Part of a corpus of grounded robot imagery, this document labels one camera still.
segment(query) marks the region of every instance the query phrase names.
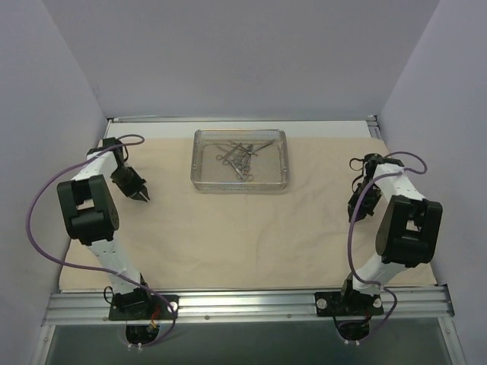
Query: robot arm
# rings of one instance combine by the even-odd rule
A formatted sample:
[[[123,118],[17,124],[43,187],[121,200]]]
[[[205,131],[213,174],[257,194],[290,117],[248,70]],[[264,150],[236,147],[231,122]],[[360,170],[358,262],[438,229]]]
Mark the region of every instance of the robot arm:
[[[100,154],[107,148],[111,150]],[[69,236],[89,248],[104,268],[145,285],[140,272],[117,242],[119,216],[106,183],[110,178],[125,196],[143,202],[149,200],[145,180],[123,160],[122,148],[119,140],[104,139],[101,148],[88,152],[88,160],[96,158],[72,180],[58,184],[57,192]],[[109,276],[113,307],[135,317],[145,316],[152,306],[150,294],[116,275]]]
[[[369,154],[364,158],[364,181],[358,185],[349,201],[349,218],[363,188],[373,179],[386,173],[403,171],[400,160]],[[386,213],[377,232],[376,253],[357,274],[364,281],[378,281],[382,286],[408,268],[429,263],[434,255],[443,208],[419,193],[408,177],[386,177],[377,181],[366,193],[358,209],[358,220],[373,215],[381,196],[388,201]],[[363,284],[349,275],[342,289],[342,300],[361,312],[371,307],[380,294],[380,288]]]

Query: transparent tray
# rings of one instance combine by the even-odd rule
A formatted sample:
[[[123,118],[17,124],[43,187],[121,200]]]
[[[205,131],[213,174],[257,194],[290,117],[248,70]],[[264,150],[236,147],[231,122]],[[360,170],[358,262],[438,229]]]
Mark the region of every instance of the transparent tray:
[[[289,182],[286,135],[278,129],[200,129],[191,181],[204,192],[280,192]]]

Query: gray wall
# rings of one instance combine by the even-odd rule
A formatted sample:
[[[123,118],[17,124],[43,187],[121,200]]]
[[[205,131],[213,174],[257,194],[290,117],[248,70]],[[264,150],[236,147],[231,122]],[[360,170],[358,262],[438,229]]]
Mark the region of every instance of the gray wall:
[[[487,2],[441,0],[380,114],[391,150],[430,166],[414,176],[444,205],[434,260],[469,363],[486,363]]]
[[[83,159],[106,122],[40,0],[0,2],[0,116],[0,363],[24,364],[59,273],[27,241],[27,206],[51,175]],[[33,225],[61,256],[67,235],[55,189]]]
[[[44,0],[107,116],[364,118],[438,0]]]

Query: pile of surgical instruments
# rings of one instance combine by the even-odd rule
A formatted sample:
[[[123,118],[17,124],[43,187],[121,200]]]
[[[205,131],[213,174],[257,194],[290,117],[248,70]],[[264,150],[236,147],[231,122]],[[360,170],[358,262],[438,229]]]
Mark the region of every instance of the pile of surgical instruments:
[[[250,161],[252,160],[252,157],[258,157],[259,155],[256,153],[257,151],[260,151],[273,143],[273,139],[261,145],[229,141],[228,144],[223,145],[224,147],[216,145],[217,148],[224,152],[224,154],[217,154],[216,159],[221,161],[224,165],[233,168],[237,173],[237,179],[244,182],[251,182],[254,177],[250,173]]]

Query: purple cable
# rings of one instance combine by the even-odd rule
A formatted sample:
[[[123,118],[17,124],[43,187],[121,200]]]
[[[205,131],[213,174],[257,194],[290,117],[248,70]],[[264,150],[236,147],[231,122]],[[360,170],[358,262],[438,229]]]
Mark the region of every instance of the purple cable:
[[[355,223],[357,221],[357,214],[358,214],[358,209],[360,208],[362,202],[364,201],[364,197],[367,194],[367,191],[380,179],[385,179],[386,177],[394,177],[394,176],[400,176],[401,174],[405,173],[406,171],[411,171],[412,173],[417,173],[418,175],[424,175],[428,171],[428,166],[426,165],[426,162],[420,156],[417,156],[411,152],[406,152],[406,151],[397,151],[393,152],[392,154],[387,154],[384,157],[391,157],[395,154],[407,154],[408,156],[412,156],[416,158],[421,164],[423,165],[424,170],[423,171],[418,171],[415,169],[412,169],[411,167],[404,167],[403,171],[400,173],[385,173],[383,175],[380,175],[378,177],[373,178],[365,187],[364,190],[362,190],[362,193],[358,197],[357,204],[355,205],[355,208],[353,210],[352,218],[350,219],[350,227],[349,227],[349,237],[347,239],[347,258],[349,260],[349,266],[350,270],[352,271],[353,276],[360,281],[362,284],[369,284],[369,285],[377,285],[378,287],[381,287],[381,283],[379,281],[366,281],[362,279],[360,276],[358,276],[357,271],[355,270],[355,266],[353,265],[353,258],[352,258],[352,235],[353,235],[353,228],[355,226]],[[397,295],[389,288],[387,287],[382,287],[385,292],[389,293],[390,295],[393,296],[394,303],[390,307],[389,312],[385,315],[385,317],[382,319],[382,321],[372,329],[372,331],[365,336],[363,340],[366,340],[370,338],[375,332],[377,332],[384,324],[387,322],[389,317],[393,314],[393,311],[397,307]]]
[[[60,260],[60,259],[57,259],[56,257],[54,256],[51,256],[49,253],[47,253],[46,251],[44,251],[40,246],[39,244],[36,242],[36,240],[33,238],[33,234],[32,234],[32,227],[31,227],[31,221],[32,221],[32,214],[33,214],[33,210],[35,209],[36,207],[36,204],[37,202],[39,201],[40,197],[42,196],[42,194],[47,190],[47,188],[49,188],[51,186],[51,184],[53,184],[60,176],[64,175],[65,173],[68,173],[70,171],[73,171],[73,170],[76,170],[80,167],[83,167],[85,165],[88,165],[90,162],[94,161],[95,159],[97,159],[99,156],[101,156],[102,154],[105,154],[106,152],[109,152],[111,150],[114,150],[114,149],[117,149],[119,148],[120,146],[136,146],[138,144],[142,144],[145,142],[145,138],[142,137],[141,135],[136,135],[136,134],[130,134],[130,135],[123,135],[121,137],[119,137],[118,139],[124,139],[124,138],[128,138],[128,137],[137,137],[137,138],[140,138],[140,141],[137,141],[137,142],[129,142],[129,143],[123,143],[123,144],[116,144],[114,146],[111,146],[111,147],[108,147],[106,150],[103,150],[101,151],[99,154],[97,154],[96,156],[90,158],[89,160],[86,160],[84,162],[81,162],[81,163],[77,163],[71,167],[67,167],[65,168],[64,170],[58,172],[55,176],[53,176],[52,178],[50,178],[40,189],[39,191],[37,192],[37,194],[34,196],[32,202],[30,203],[30,206],[29,206],[29,209],[27,210],[27,216],[26,216],[26,219],[25,219],[25,231],[27,233],[27,238],[29,239],[29,242],[30,244],[32,245],[32,247],[39,253],[41,254],[43,257],[45,257],[46,259],[52,261],[52,262],[55,262],[56,264],[58,265],[62,265],[62,266],[68,266],[69,268],[79,268],[81,270],[91,270],[91,271],[101,271],[101,272],[106,272],[107,274],[111,274],[111,275],[115,275],[115,276],[118,276],[119,278],[123,279],[124,281],[127,281],[128,283],[132,284],[132,285],[135,285],[136,287],[140,287],[141,289],[144,289],[146,291],[148,291],[149,293],[151,294],[154,294],[157,298],[159,298],[160,300],[162,300],[164,303],[167,304],[167,308],[170,310],[171,314],[173,315],[173,321],[169,327],[169,329],[166,330],[166,332],[160,336],[158,336],[153,342],[151,342],[150,344],[155,344],[157,342],[160,342],[162,341],[164,338],[166,338],[170,332],[173,330],[174,326],[176,325],[176,316],[175,316],[175,312],[174,312],[174,309],[173,307],[170,305],[169,301],[164,298],[162,295],[160,295],[157,291],[155,290],[152,290],[150,287],[147,287],[145,285],[142,285],[136,281],[133,281],[132,279],[130,278],[127,278],[126,276],[124,275],[121,275],[119,272],[117,271],[114,271],[114,270],[110,270],[108,268],[97,268],[95,266],[86,266],[86,265],[78,265],[78,264],[73,264],[71,262],[66,262],[66,261],[63,261],[63,260]]]

